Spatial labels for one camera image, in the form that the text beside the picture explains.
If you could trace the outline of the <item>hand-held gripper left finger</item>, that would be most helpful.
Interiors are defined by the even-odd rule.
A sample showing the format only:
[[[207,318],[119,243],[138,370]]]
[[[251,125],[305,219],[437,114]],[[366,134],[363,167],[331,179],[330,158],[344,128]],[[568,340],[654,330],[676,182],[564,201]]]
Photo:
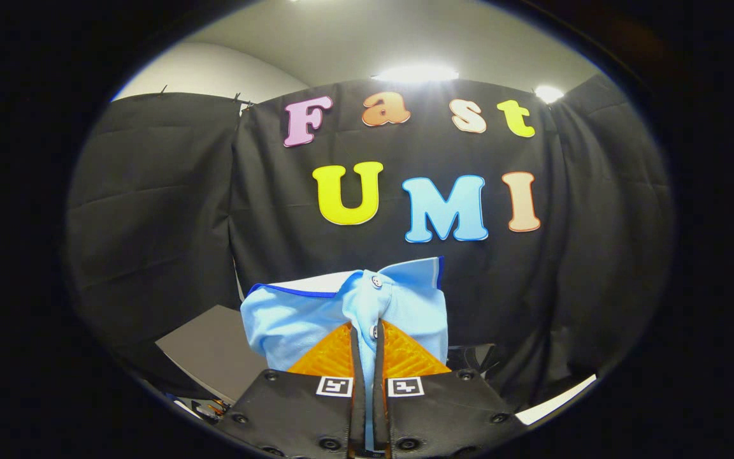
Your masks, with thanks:
[[[254,378],[217,427],[283,458],[353,458],[365,442],[365,389],[352,325],[342,324],[287,371]]]

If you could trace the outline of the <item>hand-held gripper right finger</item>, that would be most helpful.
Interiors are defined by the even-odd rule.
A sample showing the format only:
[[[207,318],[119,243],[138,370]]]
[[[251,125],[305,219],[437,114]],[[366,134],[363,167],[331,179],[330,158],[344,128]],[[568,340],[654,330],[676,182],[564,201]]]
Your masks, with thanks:
[[[452,371],[383,319],[376,338],[372,439],[387,458],[472,458],[526,432],[480,372]]]

